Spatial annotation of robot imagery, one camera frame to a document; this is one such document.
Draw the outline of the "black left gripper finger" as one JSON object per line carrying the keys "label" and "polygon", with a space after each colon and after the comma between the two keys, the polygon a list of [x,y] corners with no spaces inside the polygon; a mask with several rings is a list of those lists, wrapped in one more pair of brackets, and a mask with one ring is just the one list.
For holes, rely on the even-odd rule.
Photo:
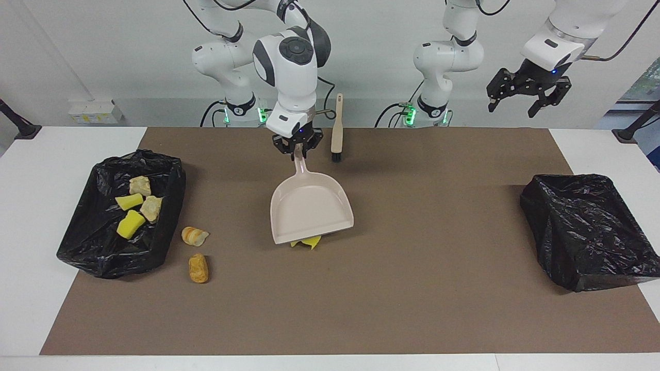
{"label": "black left gripper finger", "polygon": [[486,94],[489,98],[488,112],[494,112],[502,99],[516,95],[514,80],[516,73],[501,68],[486,86]]}
{"label": "black left gripper finger", "polygon": [[528,117],[534,118],[537,113],[547,106],[558,106],[563,100],[564,96],[570,91],[571,80],[570,77],[559,78],[554,83],[554,90],[551,94],[546,95],[542,87],[538,88],[538,99],[528,109]]}

